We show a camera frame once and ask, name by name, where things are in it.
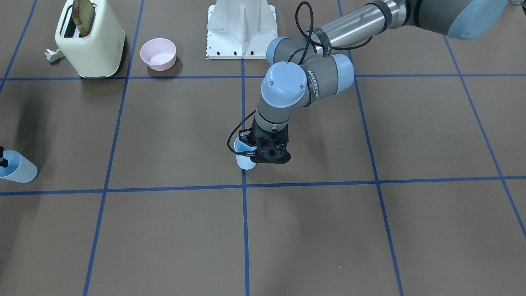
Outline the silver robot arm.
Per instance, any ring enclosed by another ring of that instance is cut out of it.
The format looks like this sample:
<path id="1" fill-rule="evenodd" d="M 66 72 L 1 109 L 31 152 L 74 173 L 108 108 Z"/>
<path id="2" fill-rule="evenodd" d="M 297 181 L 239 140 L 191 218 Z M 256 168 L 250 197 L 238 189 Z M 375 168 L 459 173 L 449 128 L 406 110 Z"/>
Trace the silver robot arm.
<path id="1" fill-rule="evenodd" d="M 300 36 L 276 37 L 265 56 L 270 68 L 248 129 L 236 127 L 248 150 L 229 150 L 255 163 L 284 164 L 288 121 L 300 108 L 347 90 L 355 70 L 341 51 L 358 49 L 387 30 L 413 26 L 453 39 L 472 40 L 499 18 L 506 0 L 371 0 L 363 7 L 316 28 L 310 23 Z"/>

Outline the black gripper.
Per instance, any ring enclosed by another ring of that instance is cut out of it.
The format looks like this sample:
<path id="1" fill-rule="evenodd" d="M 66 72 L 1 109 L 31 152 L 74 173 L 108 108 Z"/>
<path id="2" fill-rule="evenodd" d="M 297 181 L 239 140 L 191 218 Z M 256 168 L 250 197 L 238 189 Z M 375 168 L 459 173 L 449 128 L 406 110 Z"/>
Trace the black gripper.
<path id="1" fill-rule="evenodd" d="M 287 151 L 288 126 L 277 131 L 266 131 L 257 123 L 253 123 L 250 129 L 240 131 L 240 141 L 255 150 L 244 153 L 255 163 L 285 164 L 291 160 L 291 154 Z"/>

